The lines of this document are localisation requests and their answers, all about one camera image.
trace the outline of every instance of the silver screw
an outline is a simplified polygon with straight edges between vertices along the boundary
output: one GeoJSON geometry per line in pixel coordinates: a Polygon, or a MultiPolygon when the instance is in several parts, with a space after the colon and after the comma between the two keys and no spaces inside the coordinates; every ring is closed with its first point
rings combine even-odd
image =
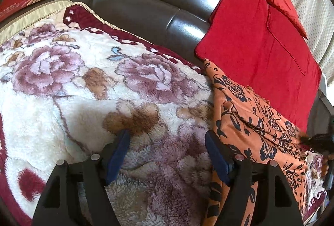
{"type": "Polygon", "coordinates": [[[99,154],[92,154],[91,155],[91,160],[99,160],[100,159],[100,155],[99,154]]]}
{"type": "Polygon", "coordinates": [[[56,164],[57,164],[58,166],[61,166],[61,165],[64,164],[64,163],[65,163],[65,160],[64,160],[64,159],[58,159],[57,162],[56,162],[56,164]]]}
{"type": "Polygon", "coordinates": [[[235,158],[236,158],[236,160],[238,160],[238,161],[243,161],[243,160],[244,160],[244,156],[243,156],[242,154],[236,154],[236,155],[235,155],[235,158]]]}
{"type": "Polygon", "coordinates": [[[270,160],[269,164],[273,167],[276,167],[278,165],[278,163],[275,160],[270,160]]]}

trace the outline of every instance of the floral blanket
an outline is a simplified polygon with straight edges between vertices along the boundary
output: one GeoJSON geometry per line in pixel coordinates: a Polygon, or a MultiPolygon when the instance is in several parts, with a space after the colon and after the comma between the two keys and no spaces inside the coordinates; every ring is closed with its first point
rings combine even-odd
{"type": "Polygon", "coordinates": [[[106,189],[121,225],[200,225],[213,94],[198,67],[78,3],[0,50],[0,196],[20,225],[58,159],[83,161],[124,128],[130,149],[106,189]]]}

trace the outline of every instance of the red blanket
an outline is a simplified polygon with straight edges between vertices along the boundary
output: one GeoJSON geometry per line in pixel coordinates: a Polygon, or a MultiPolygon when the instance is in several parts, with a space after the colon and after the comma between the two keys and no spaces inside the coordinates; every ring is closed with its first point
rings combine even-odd
{"type": "Polygon", "coordinates": [[[213,16],[195,54],[306,131],[321,70],[297,29],[265,0],[221,0],[213,16]]]}

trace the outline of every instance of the orange floral fabric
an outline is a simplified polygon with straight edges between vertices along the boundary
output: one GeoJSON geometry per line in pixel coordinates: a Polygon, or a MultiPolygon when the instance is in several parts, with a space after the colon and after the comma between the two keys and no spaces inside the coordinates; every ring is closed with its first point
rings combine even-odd
{"type": "MultiPolygon", "coordinates": [[[[267,100],[254,93],[252,88],[230,80],[209,60],[204,61],[204,67],[214,88],[213,130],[216,135],[235,154],[242,154],[257,163],[267,164],[272,159],[277,161],[302,212],[306,199],[307,164],[298,145],[298,128],[273,109],[267,100]]],[[[215,171],[210,189],[203,226],[216,223],[229,191],[215,171]]],[[[251,223],[256,191],[257,183],[254,182],[242,226],[251,223]]]]}

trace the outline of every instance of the person's hand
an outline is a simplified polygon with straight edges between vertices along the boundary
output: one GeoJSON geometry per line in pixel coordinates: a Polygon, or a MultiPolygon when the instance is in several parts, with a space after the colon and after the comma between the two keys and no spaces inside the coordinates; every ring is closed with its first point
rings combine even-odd
{"type": "Polygon", "coordinates": [[[334,160],[334,154],[324,155],[322,159],[322,166],[321,166],[321,177],[325,177],[328,173],[328,161],[334,160]]]}

